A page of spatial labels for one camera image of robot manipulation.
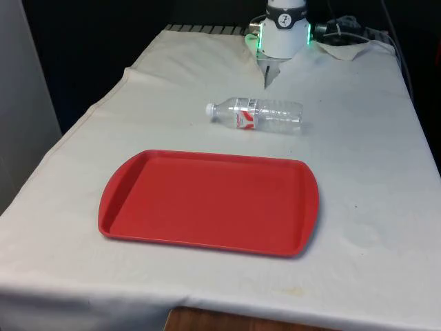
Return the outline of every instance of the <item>stain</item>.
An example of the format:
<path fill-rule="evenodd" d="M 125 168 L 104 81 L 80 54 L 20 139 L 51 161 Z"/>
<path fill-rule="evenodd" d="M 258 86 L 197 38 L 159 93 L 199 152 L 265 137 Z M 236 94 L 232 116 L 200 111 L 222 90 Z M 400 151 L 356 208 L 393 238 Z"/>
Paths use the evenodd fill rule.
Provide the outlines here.
<path fill-rule="evenodd" d="M 293 297 L 303 297 L 305 295 L 305 290 L 299 287 L 287 288 L 285 290 L 281 290 L 280 292 L 291 295 Z"/>

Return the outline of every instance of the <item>dark background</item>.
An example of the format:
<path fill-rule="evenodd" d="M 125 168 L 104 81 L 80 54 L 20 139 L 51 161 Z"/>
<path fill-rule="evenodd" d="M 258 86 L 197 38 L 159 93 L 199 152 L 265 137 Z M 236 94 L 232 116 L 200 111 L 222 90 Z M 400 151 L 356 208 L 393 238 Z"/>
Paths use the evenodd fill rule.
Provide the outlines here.
<path fill-rule="evenodd" d="M 441 1 L 386 0 L 409 64 L 415 106 L 441 169 Z M 331 0 L 336 16 L 352 14 L 387 30 L 379 0 Z M 63 132 L 122 77 L 167 23 L 246 26 L 266 0 L 23 0 Z M 309 0 L 312 23 L 331 18 L 325 0 Z"/>

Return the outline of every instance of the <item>bottle cap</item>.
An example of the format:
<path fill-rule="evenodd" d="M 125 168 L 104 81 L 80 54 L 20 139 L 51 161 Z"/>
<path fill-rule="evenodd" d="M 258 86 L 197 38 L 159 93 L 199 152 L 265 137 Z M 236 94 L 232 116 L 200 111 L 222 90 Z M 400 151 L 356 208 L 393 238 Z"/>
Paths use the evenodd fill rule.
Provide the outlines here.
<path fill-rule="evenodd" d="M 207 114 L 210 117 L 213 117 L 213 110 L 214 110 L 214 103 L 208 103 L 207 107 L 205 108 L 205 114 Z"/>

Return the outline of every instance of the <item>cable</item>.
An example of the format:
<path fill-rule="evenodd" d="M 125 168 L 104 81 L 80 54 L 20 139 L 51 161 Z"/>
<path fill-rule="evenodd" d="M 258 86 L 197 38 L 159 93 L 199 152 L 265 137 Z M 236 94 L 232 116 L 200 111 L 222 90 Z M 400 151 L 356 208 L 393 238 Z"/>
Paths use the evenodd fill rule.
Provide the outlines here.
<path fill-rule="evenodd" d="M 338 35 L 341 36 L 342 32 L 340 30 L 340 25 L 338 24 L 336 14 L 334 13 L 334 10 L 332 9 L 331 0 L 327 0 L 327 3 L 328 3 L 329 12 L 331 13 L 332 19 L 334 20 L 334 23 L 336 24 Z"/>
<path fill-rule="evenodd" d="M 324 37 L 334 37 L 334 36 L 340 36 L 340 35 L 359 38 L 360 40 L 363 40 L 363 41 L 374 41 L 374 42 L 376 41 L 376 40 L 370 40 L 369 38 L 360 36 L 360 35 L 355 34 L 355 33 L 349 33 L 349 32 L 341 32 L 341 34 L 338 34 L 338 32 L 333 32 L 333 33 L 324 34 L 323 36 Z M 384 43 L 377 43 L 377 45 L 379 45 L 379 46 L 383 47 L 384 49 L 390 51 L 390 48 L 388 48 Z"/>
<path fill-rule="evenodd" d="M 397 44 L 396 44 L 395 41 L 392 39 L 392 37 L 389 36 L 389 35 L 388 35 L 386 32 L 384 32 L 384 31 L 379 31 L 379 30 L 377 30 L 377 29 L 368 28 L 368 27 L 366 27 L 366 29 L 367 29 L 367 30 L 370 30 L 370 31 L 374 31 L 374 32 L 380 33 L 380 34 L 382 34 L 383 36 L 385 36 L 386 38 L 388 38 L 388 40 L 391 42 L 391 45 L 395 48 L 395 53 L 396 53 L 396 56 L 397 56 L 398 65 L 400 66 L 400 70 L 401 70 L 401 69 L 402 69 L 402 59 L 401 59 L 401 55 L 400 55 L 400 52 L 398 52 Z"/>
<path fill-rule="evenodd" d="M 360 36 L 358 34 L 355 33 L 349 33 L 349 32 L 333 32 L 333 33 L 327 33 L 323 35 L 324 37 L 334 37 L 334 36 L 348 36 L 348 37 L 355 37 L 355 38 L 359 38 L 360 40 L 363 41 L 371 41 L 369 38 Z"/>
<path fill-rule="evenodd" d="M 389 14 L 389 11 L 387 10 L 386 3 L 384 2 L 384 0 L 380 0 L 380 3 L 383 8 L 384 14 L 386 15 L 387 23 L 389 24 L 389 28 L 391 29 L 392 36 L 396 41 L 396 49 L 400 53 L 402 66 L 403 66 L 404 72 L 406 73 L 406 76 L 407 76 L 407 86 L 409 87 L 409 95 L 410 95 L 411 101 L 413 103 L 413 86 L 412 86 L 412 81 L 411 81 L 411 75 L 409 73 L 409 68 L 407 67 L 406 59 L 405 59 L 404 54 L 401 50 L 400 41 L 398 40 L 397 32 L 395 31 L 395 27 L 393 26 L 391 15 Z"/>

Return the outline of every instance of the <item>white cloth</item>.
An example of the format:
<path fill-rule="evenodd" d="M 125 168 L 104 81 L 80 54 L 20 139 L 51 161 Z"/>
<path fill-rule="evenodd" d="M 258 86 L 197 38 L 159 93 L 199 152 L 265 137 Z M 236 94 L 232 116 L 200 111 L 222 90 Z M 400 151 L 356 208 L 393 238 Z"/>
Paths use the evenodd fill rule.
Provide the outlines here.
<path fill-rule="evenodd" d="M 209 123 L 206 103 L 233 96 L 303 103 L 301 134 Z M 320 188 L 307 251 L 277 259 L 106 239 L 105 184 L 147 149 L 306 162 Z M 0 218 L 0 327 L 160 330 L 187 305 L 345 330 L 441 330 L 440 201 L 389 51 L 339 61 L 305 48 L 264 90 L 243 37 L 162 32 Z"/>

